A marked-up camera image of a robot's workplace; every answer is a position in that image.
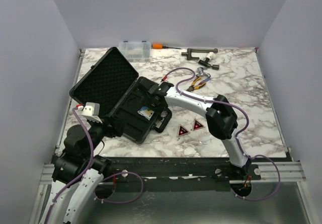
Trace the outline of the blue playing card deck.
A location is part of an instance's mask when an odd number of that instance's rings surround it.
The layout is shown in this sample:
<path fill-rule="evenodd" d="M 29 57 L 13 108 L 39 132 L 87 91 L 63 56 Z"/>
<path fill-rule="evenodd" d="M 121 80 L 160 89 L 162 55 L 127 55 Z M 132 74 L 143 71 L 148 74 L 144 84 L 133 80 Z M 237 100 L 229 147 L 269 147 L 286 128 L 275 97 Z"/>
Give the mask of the blue playing card deck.
<path fill-rule="evenodd" d="M 149 109 L 146 106 L 143 106 L 140 108 L 140 110 L 138 111 L 138 114 L 143 116 L 144 118 L 150 120 L 154 114 L 154 111 Z"/>

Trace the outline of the black foam lined carry case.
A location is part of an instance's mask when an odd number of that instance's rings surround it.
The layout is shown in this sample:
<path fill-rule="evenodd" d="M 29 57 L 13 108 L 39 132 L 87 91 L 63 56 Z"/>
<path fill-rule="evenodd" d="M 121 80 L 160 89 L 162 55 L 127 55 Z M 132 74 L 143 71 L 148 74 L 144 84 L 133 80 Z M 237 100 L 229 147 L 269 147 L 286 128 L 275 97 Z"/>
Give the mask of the black foam lined carry case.
<path fill-rule="evenodd" d="M 79 104 L 99 103 L 99 117 L 126 120 L 123 136 L 143 143 L 151 130 L 162 133 L 172 117 L 169 108 L 156 110 L 150 120 L 138 114 L 144 105 L 141 78 L 135 68 L 116 48 L 110 48 L 99 61 L 71 88 L 69 95 Z"/>

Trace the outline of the red triangle all-in button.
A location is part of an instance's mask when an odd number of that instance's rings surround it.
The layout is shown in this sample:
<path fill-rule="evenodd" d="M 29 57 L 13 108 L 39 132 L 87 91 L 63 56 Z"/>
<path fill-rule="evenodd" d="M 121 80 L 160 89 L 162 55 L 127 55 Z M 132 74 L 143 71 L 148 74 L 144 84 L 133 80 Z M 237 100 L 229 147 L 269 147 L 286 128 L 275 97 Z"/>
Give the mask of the red triangle all-in button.
<path fill-rule="evenodd" d="M 205 125 L 202 124 L 199 120 L 194 119 L 192 130 L 195 131 L 195 130 L 199 130 L 202 128 L 205 128 Z"/>
<path fill-rule="evenodd" d="M 185 128 L 183 125 L 180 124 L 178 126 L 177 137 L 181 137 L 181 136 L 187 135 L 189 133 L 190 133 L 190 131 L 187 128 Z"/>

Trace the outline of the clear round dealer button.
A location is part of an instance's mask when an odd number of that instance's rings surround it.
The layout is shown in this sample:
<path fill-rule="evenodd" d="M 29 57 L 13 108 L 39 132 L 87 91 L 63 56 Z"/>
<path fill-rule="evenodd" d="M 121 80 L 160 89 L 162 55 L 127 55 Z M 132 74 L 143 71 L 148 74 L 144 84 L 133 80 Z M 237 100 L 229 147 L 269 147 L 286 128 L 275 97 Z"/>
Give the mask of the clear round dealer button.
<path fill-rule="evenodd" d="M 212 140 L 211 134 L 204 132 L 198 136 L 198 141 L 200 144 L 207 145 L 210 144 Z"/>

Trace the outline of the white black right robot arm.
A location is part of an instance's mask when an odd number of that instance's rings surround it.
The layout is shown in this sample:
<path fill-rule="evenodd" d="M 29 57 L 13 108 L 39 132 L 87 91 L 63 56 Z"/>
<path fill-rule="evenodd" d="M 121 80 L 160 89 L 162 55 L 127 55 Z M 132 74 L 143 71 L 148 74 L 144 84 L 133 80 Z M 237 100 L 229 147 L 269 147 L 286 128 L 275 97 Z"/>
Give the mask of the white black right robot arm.
<path fill-rule="evenodd" d="M 239 180 L 249 175 L 251 160 L 237 137 L 237 114 L 234 111 L 237 106 L 229 103 L 225 96 L 199 96 L 171 83 L 157 84 L 147 78 L 138 80 L 138 88 L 147 97 L 144 104 L 153 111 L 175 106 L 204 117 L 210 134 L 222 141 L 228 153 L 232 175 Z"/>

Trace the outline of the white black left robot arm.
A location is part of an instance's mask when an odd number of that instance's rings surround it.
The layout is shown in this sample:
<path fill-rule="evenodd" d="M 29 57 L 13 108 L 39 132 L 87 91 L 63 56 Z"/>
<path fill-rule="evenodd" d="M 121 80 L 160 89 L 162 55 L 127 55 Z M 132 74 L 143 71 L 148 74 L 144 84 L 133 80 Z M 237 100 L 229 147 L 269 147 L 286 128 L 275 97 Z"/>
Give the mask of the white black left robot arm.
<path fill-rule="evenodd" d="M 64 140 L 65 149 L 54 161 L 50 196 L 40 223 L 76 223 L 86 202 L 100 181 L 112 174 L 111 161 L 94 155 L 104 137 L 124 132 L 125 122 L 109 118 L 103 123 L 83 122 L 72 126 Z"/>

